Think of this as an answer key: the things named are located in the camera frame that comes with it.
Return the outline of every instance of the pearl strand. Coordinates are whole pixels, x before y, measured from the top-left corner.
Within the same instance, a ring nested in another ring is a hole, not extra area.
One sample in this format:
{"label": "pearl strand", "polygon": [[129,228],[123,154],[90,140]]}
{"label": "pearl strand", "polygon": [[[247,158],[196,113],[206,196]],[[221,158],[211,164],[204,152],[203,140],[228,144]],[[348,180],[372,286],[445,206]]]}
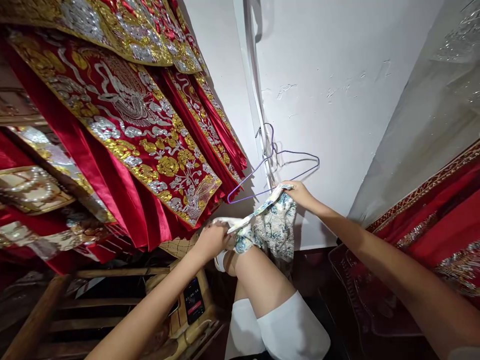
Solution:
{"label": "pearl strand", "polygon": [[[48,181],[49,174],[45,170],[39,167],[34,167],[30,171],[32,173],[31,180],[26,181],[23,184],[20,184],[18,186],[4,187],[0,189],[0,192],[4,193],[3,196],[5,196],[6,198],[11,198],[17,201],[21,201],[24,203],[38,203],[51,198],[53,194],[53,187],[52,187],[52,184]],[[29,198],[19,198],[18,196],[10,195],[6,193],[6,192],[10,192],[10,193],[24,192],[27,190],[31,190],[32,188],[35,187],[35,185],[44,185],[42,186],[42,188],[45,188],[46,190],[45,195],[29,199]]]}

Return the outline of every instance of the thigh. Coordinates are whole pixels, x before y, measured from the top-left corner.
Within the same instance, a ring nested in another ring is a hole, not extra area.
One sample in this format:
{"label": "thigh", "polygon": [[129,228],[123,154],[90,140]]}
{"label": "thigh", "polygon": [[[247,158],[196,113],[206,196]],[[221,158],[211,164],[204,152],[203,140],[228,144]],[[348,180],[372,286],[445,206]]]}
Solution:
{"label": "thigh", "polygon": [[265,350],[257,317],[249,299],[243,298],[235,301],[231,310],[225,360],[260,354]]}
{"label": "thigh", "polygon": [[233,262],[236,277],[257,318],[278,308],[296,292],[290,281],[256,246],[241,255],[236,254]]}
{"label": "thigh", "polygon": [[276,360],[321,360],[330,337],[297,291],[290,299],[258,319],[261,337]]}

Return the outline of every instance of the person's hand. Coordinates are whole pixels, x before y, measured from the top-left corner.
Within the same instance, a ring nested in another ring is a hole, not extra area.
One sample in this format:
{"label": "person's hand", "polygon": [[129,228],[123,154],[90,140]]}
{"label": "person's hand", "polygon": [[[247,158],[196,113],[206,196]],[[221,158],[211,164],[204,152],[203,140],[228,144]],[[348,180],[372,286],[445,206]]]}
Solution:
{"label": "person's hand", "polygon": [[227,223],[222,222],[207,224],[191,251],[200,256],[205,263],[213,259],[227,247],[227,243],[232,236],[227,235],[229,227]]}
{"label": "person's hand", "polygon": [[283,181],[282,184],[293,185],[292,190],[285,190],[285,192],[296,201],[301,207],[310,210],[318,200],[307,190],[301,181]]}

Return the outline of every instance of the purple wire hanger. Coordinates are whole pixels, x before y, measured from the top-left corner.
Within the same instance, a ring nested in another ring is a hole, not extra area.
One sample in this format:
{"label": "purple wire hanger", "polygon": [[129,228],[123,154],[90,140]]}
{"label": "purple wire hanger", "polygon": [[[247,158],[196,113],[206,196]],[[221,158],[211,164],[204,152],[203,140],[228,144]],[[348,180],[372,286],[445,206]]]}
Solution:
{"label": "purple wire hanger", "polygon": [[268,156],[268,157],[265,157],[265,158],[258,164],[258,166],[255,168],[255,170],[253,170],[250,175],[247,175],[247,176],[242,180],[242,182],[239,183],[238,186],[237,186],[236,188],[234,188],[234,189],[231,191],[231,193],[228,194],[228,196],[226,197],[226,202],[229,203],[229,204],[235,204],[235,203],[241,202],[241,201],[243,201],[243,200],[251,199],[251,198],[254,198],[254,197],[258,196],[258,195],[265,194],[265,193],[269,192],[270,190],[275,189],[274,187],[272,187],[272,188],[270,188],[270,189],[268,189],[268,190],[259,192],[259,193],[257,193],[257,194],[252,195],[252,196],[247,196],[247,197],[244,197],[243,199],[240,199],[240,200],[230,201],[230,197],[232,196],[232,194],[233,194],[235,191],[237,191],[237,189],[238,189],[239,187],[241,187],[242,184],[243,184],[249,177],[251,177],[251,176],[260,168],[260,166],[261,166],[264,162],[270,160],[270,159],[274,156],[274,154],[277,154],[277,155],[278,155],[278,154],[281,154],[281,153],[302,154],[302,155],[309,155],[309,156],[311,156],[311,157],[313,157],[313,158],[316,159],[316,165],[315,165],[315,166],[309,168],[308,170],[302,172],[301,174],[295,176],[294,178],[291,178],[290,181],[295,180],[295,179],[301,177],[303,174],[306,174],[306,173],[308,173],[309,171],[311,171],[311,170],[313,170],[313,169],[316,169],[316,168],[318,168],[318,167],[320,166],[320,158],[319,158],[318,156],[315,156],[315,155],[311,154],[311,153],[301,152],[301,151],[290,151],[290,150],[282,150],[282,151],[278,152],[277,149],[275,148],[275,144],[274,144],[274,133],[275,133],[274,127],[273,127],[272,124],[269,123],[269,122],[265,122],[263,125],[268,125],[268,126],[270,126],[270,128],[271,128],[271,137],[270,137],[271,155]]}

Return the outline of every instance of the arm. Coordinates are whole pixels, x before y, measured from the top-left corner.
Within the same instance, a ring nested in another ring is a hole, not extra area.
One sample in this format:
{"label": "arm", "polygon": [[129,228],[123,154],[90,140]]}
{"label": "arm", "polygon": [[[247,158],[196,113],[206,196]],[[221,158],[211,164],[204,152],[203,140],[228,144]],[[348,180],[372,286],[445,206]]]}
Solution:
{"label": "arm", "polygon": [[227,229],[220,225],[205,227],[195,246],[171,273],[113,328],[86,359],[138,359],[190,280],[225,247]]}
{"label": "arm", "polygon": [[315,199],[299,181],[287,193],[314,213],[402,301],[438,357],[480,346],[480,311],[395,246]]}

